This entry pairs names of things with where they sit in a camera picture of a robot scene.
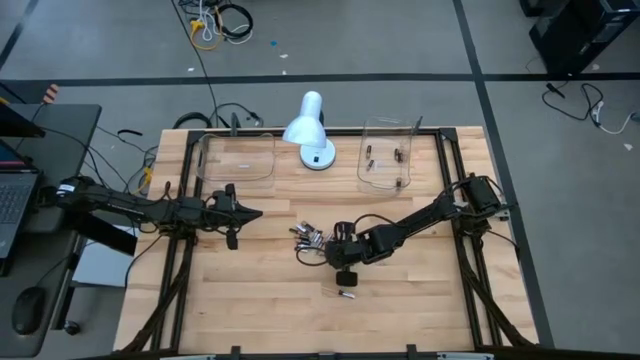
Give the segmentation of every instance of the clear plastic container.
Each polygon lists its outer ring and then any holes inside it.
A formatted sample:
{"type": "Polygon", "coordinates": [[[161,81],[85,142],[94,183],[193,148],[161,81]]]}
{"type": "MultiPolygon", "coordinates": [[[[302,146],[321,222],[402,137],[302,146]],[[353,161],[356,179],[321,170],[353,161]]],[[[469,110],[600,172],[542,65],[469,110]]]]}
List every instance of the clear plastic container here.
{"type": "Polygon", "coordinates": [[[421,120],[374,117],[364,123],[358,178],[365,190],[400,191],[411,183],[411,140],[421,120]]]}
{"type": "Polygon", "coordinates": [[[200,163],[196,175],[208,187],[224,188],[234,183],[239,188],[273,186],[275,138],[259,136],[217,136],[206,134],[198,141],[200,163]]]}

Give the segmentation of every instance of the laptop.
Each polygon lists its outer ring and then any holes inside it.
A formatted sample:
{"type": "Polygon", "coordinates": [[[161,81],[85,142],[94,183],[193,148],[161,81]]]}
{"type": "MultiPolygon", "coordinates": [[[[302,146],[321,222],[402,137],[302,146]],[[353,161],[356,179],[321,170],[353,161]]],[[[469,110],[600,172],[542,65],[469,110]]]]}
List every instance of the laptop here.
{"type": "Polygon", "coordinates": [[[0,260],[9,257],[39,177],[29,161],[0,140],[0,260]]]}

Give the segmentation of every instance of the lamp shade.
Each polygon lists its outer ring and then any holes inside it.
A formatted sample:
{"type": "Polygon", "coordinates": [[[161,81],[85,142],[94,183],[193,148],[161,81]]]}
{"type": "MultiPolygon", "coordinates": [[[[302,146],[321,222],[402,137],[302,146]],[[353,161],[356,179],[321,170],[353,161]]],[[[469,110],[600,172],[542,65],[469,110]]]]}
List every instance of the lamp shade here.
{"type": "Polygon", "coordinates": [[[299,145],[324,148],[327,146],[327,134],[320,123],[322,96],[309,91],[302,98],[300,115],[284,131],[282,139],[299,145]]]}

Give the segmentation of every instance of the computer mouse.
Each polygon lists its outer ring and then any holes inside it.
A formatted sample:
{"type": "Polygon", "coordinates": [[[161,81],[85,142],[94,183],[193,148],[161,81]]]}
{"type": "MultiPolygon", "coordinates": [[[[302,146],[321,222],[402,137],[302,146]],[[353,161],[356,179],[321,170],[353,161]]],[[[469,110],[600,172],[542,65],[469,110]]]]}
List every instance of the computer mouse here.
{"type": "Polygon", "coordinates": [[[46,291],[38,286],[24,289],[15,304],[11,314],[11,325],[19,335],[33,334],[42,321],[46,291]]]}

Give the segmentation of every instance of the laptop keyboard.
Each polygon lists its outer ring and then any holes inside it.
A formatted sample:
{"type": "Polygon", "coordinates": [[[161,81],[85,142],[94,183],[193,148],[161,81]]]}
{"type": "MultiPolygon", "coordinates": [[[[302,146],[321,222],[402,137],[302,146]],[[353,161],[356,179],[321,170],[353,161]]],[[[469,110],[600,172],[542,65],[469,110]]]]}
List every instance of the laptop keyboard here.
{"type": "Polygon", "coordinates": [[[20,220],[31,188],[30,185],[0,184],[0,224],[14,224],[20,220]]]}

